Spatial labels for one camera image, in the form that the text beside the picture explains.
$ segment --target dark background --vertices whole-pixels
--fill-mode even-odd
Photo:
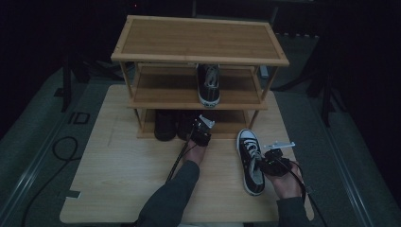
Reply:
[[[309,63],[323,73],[314,81],[322,84],[328,72],[333,75],[334,87],[400,205],[400,1],[199,0],[197,13],[269,20],[274,7],[279,7],[275,32],[320,37]],[[0,10],[3,137],[44,81],[61,68],[63,56],[71,57],[84,82],[89,69],[75,57],[110,62],[127,14],[191,17],[192,1],[6,0]]]

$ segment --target black shoe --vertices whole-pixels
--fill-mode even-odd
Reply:
[[[155,110],[154,136],[160,141],[168,141],[176,136],[176,111]]]
[[[262,161],[259,142],[250,130],[242,130],[236,138],[236,150],[244,168],[245,190],[252,196],[259,196],[265,189],[265,177],[257,161]]]
[[[214,108],[220,102],[219,66],[218,64],[199,64],[197,71],[200,103],[207,108]]]
[[[180,139],[187,139],[187,135],[194,128],[195,119],[201,114],[201,111],[180,111],[177,135]]]

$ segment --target black sneaker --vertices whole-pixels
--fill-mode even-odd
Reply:
[[[176,111],[155,110],[154,136],[160,141],[174,139],[176,135]]]
[[[186,141],[186,136],[191,133],[194,128],[195,119],[201,114],[201,111],[188,110],[180,111],[178,120],[177,136]]]
[[[245,190],[252,196],[259,196],[265,189],[265,177],[257,161],[262,160],[259,142],[250,130],[242,130],[236,138],[236,150],[244,168]]]
[[[207,108],[214,108],[220,101],[219,66],[218,64],[199,64],[197,71],[200,103]]]

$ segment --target gray carpet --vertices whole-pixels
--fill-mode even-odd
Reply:
[[[291,66],[280,70],[274,85],[284,84],[299,75],[315,42],[307,38],[280,38]],[[44,164],[38,169],[38,176],[27,194],[23,195],[22,202],[15,204],[15,212],[11,213],[7,226],[24,226],[23,217],[29,202],[66,163],[52,152],[56,143],[57,154],[68,158],[76,144],[72,138],[64,137],[73,136],[78,145],[74,157],[82,155],[107,89],[110,84],[116,83],[102,77],[93,77],[89,84],[74,82],[73,103],[67,113],[61,113],[61,99],[53,97],[56,89],[61,87],[61,82],[61,71],[49,78],[1,141],[2,209],[38,150],[44,151]],[[351,117],[337,108],[336,112],[330,114],[331,128],[328,129],[319,117],[321,100],[308,98],[304,94],[306,86],[307,82],[275,94],[288,136],[297,144],[294,152],[303,168],[305,184],[311,188],[311,196],[328,226],[401,226],[400,210]],[[39,194],[26,215],[26,226],[119,226],[119,223],[66,225],[60,222],[62,198],[73,181],[78,163],[79,160],[69,162]],[[349,183],[353,184],[357,193],[347,188]],[[366,208],[369,215],[367,222],[359,218],[357,200],[361,200]],[[316,211],[312,223],[323,226]],[[270,227],[276,226],[276,223],[256,223],[255,226]]]

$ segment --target wooden shoe rack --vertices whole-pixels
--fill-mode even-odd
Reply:
[[[112,60],[120,61],[142,138],[154,137],[155,109],[176,109],[204,110],[217,122],[213,138],[234,139],[268,109],[277,70],[289,65],[268,23],[149,16],[127,17]],[[135,63],[133,81],[129,61]],[[213,109],[200,104],[197,63],[220,65],[220,103]],[[263,91],[260,65],[272,69]]]

